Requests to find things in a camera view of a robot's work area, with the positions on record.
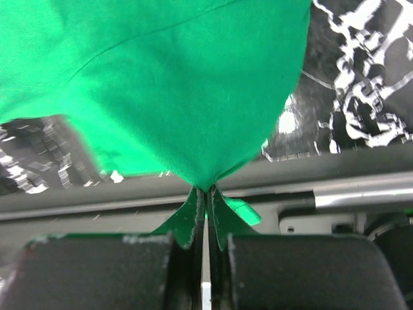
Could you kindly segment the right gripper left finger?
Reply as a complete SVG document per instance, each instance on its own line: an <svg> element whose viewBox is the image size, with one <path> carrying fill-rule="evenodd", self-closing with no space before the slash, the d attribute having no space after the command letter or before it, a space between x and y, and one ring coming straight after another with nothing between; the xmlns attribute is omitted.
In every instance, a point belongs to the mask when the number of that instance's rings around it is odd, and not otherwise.
<svg viewBox="0 0 413 310"><path fill-rule="evenodd" d="M150 233L54 233L22 248L2 309L201 309L205 194Z"/></svg>

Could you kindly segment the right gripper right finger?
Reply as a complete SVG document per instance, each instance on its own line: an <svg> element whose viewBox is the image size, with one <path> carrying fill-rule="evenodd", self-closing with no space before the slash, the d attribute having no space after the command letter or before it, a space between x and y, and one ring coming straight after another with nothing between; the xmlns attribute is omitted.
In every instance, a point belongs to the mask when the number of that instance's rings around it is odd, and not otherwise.
<svg viewBox="0 0 413 310"><path fill-rule="evenodd" d="M406 309L379 248L362 236L261 234L207 194L213 309Z"/></svg>

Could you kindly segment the green t shirt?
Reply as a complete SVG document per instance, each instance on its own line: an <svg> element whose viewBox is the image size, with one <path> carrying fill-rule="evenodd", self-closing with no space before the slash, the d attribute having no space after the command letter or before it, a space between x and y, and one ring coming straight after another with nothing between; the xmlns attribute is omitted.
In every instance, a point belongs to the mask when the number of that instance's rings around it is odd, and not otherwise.
<svg viewBox="0 0 413 310"><path fill-rule="evenodd" d="M100 169L204 191L296 89L310 1L2 1L1 122L63 118Z"/></svg>

